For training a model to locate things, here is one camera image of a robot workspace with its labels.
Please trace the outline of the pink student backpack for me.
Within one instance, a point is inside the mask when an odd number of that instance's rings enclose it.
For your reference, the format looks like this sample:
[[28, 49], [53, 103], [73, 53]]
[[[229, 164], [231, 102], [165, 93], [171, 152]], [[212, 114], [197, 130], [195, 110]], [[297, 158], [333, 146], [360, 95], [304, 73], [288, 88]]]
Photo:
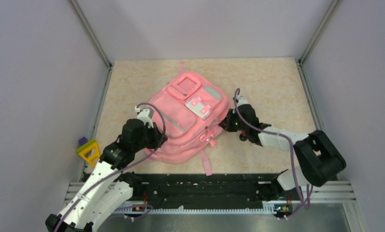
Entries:
[[152, 121], [160, 131], [166, 129], [167, 136], [149, 159], [179, 164], [200, 155], [205, 174], [212, 175], [204, 149], [214, 146], [223, 130], [219, 124], [230, 109], [227, 95], [200, 74], [185, 71], [182, 62], [177, 76], [149, 102], [159, 110]]

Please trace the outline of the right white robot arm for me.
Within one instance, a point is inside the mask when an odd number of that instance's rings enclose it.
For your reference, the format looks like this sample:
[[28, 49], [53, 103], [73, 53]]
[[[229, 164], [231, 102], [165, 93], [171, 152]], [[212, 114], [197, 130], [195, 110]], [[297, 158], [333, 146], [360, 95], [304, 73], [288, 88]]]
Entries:
[[230, 109], [219, 125], [227, 132], [241, 132], [242, 141], [290, 153], [291, 168], [281, 172], [271, 182], [271, 193], [277, 199], [284, 199], [296, 187], [320, 187], [347, 166], [322, 130], [300, 133], [278, 129], [260, 122], [250, 104]]

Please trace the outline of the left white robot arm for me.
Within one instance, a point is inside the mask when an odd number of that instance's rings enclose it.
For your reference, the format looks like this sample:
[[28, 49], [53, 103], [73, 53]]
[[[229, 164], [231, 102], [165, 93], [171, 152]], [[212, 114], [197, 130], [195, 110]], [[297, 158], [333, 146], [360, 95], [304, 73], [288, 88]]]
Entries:
[[128, 172], [146, 158], [134, 161], [137, 152], [149, 148], [152, 156], [167, 140], [167, 126], [148, 119], [129, 119], [117, 139], [106, 146], [93, 172], [57, 214], [45, 221], [50, 232], [95, 232], [126, 200], [142, 195], [139, 176]]

